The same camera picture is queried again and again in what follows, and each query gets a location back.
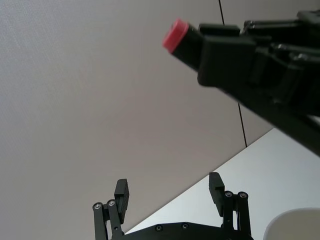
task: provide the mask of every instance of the screw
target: screw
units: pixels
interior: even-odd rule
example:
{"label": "screw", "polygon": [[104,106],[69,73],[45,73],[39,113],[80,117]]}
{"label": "screw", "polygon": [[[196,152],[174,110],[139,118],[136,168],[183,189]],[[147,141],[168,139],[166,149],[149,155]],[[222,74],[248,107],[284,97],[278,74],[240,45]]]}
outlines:
{"label": "screw", "polygon": [[184,223],[184,224],[182,224],[182,228],[183,228],[183,229],[187,229],[187,228],[189,228],[189,224],[188,224],[188,223]]}
{"label": "screw", "polygon": [[116,202],[115,202],[114,200],[111,200],[111,201],[108,202],[108,205],[109,205],[109,206],[113,206],[113,205],[115,205],[115,204],[116,204]]}
{"label": "screw", "polygon": [[225,194],[227,197],[232,197],[232,192],[230,192],[230,191],[226,191],[224,194]]}
{"label": "screw", "polygon": [[96,205],[94,205],[94,209],[99,209],[101,208],[101,204],[100,203],[97,203]]}
{"label": "screw", "polygon": [[155,226],[155,230],[156,230],[157,232],[161,232],[163,229],[164,229],[164,227],[163,227],[162,225],[157,225],[157,226]]}
{"label": "screw", "polygon": [[240,195],[240,198],[244,198],[244,199],[248,197],[248,195],[245,192],[241,192],[239,195]]}

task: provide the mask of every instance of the red tip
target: red tip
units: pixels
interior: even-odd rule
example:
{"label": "red tip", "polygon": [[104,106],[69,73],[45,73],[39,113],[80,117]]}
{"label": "red tip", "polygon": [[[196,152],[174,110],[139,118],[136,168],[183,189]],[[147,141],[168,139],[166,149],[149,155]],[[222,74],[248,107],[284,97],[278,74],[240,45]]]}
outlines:
{"label": "red tip", "polygon": [[172,53],[186,35],[188,28],[189,24],[178,18],[172,25],[170,31],[165,35],[162,46],[167,49],[169,53]]}

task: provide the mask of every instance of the white table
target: white table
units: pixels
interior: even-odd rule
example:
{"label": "white table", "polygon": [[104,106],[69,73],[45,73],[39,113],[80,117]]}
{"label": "white table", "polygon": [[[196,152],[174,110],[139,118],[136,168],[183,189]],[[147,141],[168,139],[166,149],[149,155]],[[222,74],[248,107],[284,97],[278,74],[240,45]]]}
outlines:
{"label": "white table", "polygon": [[[249,194],[251,232],[255,240],[263,239],[266,227],[279,214],[297,208],[320,207],[320,158],[277,129],[215,172],[221,175],[226,190]],[[174,222],[221,225],[222,218],[210,196],[208,176],[128,233]]]}

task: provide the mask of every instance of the red cap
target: red cap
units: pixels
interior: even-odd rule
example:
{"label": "red cap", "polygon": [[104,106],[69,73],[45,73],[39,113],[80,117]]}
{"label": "red cap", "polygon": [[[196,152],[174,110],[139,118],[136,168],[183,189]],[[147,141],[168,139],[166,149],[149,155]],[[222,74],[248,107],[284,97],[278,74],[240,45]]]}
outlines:
{"label": "red cap", "polygon": [[172,53],[187,34],[188,28],[189,24],[178,18],[172,25],[170,31],[165,35],[162,46],[167,49],[169,53]]}

